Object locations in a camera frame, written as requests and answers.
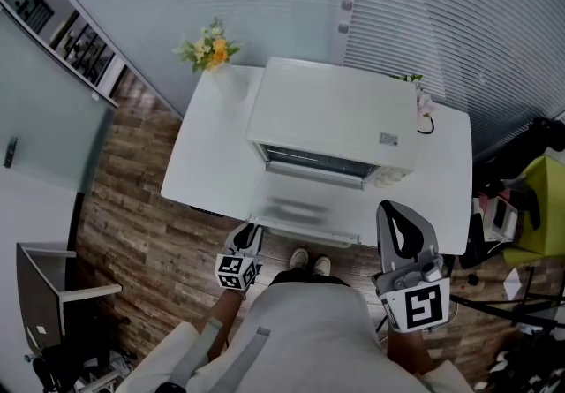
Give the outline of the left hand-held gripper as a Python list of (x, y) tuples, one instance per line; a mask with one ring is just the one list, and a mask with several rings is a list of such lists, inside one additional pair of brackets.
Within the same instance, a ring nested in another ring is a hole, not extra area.
[(242, 223), (226, 237), (224, 248), (215, 261), (215, 278), (226, 290), (246, 292), (259, 275), (262, 262), (259, 252), (263, 239), (263, 227)]

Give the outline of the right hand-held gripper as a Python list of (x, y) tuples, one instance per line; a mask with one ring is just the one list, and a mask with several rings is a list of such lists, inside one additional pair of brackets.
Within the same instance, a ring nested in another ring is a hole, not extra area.
[(372, 281), (389, 326), (411, 333), (446, 323), (449, 279), (442, 274), (433, 226), (412, 208), (391, 200), (378, 206), (376, 226), (383, 273)]

